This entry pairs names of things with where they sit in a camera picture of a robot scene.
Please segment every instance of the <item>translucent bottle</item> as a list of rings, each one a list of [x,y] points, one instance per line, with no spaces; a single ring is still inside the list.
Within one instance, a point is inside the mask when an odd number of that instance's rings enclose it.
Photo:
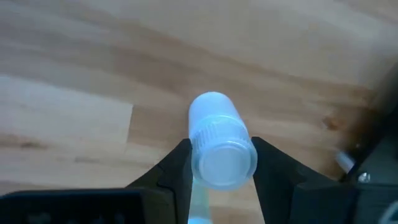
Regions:
[[[249,180],[257,152],[232,101],[224,94],[198,96],[189,110],[192,173],[211,189],[233,190]]]
[[[188,224],[212,224],[208,190],[194,178]]]

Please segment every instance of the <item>wood grain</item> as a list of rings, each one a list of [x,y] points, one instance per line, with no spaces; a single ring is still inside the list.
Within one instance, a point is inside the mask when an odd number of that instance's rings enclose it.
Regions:
[[[397,18],[375,0],[2,0],[0,189],[123,187],[187,137],[210,90],[337,178],[335,152],[394,88]],[[264,223],[253,182],[210,203],[215,223]]]

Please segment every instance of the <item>metal screw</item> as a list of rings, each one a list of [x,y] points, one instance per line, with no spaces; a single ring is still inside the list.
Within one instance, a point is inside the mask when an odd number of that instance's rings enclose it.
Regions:
[[[363,172],[358,176],[358,182],[360,183],[369,183],[371,181],[371,175],[367,172]]]

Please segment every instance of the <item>white bottle cap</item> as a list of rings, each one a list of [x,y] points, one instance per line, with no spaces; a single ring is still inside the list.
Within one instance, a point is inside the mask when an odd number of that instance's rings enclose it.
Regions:
[[[251,178],[257,152],[232,101],[224,94],[198,96],[189,110],[192,173],[212,189],[232,190]]]

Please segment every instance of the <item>wooden surface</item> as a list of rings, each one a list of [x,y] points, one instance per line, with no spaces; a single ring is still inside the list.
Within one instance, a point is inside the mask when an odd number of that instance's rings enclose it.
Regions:
[[[397,22],[387,0],[0,1],[1,192],[125,186],[209,90],[336,178],[398,60]],[[253,182],[210,195],[215,223],[264,222]]]

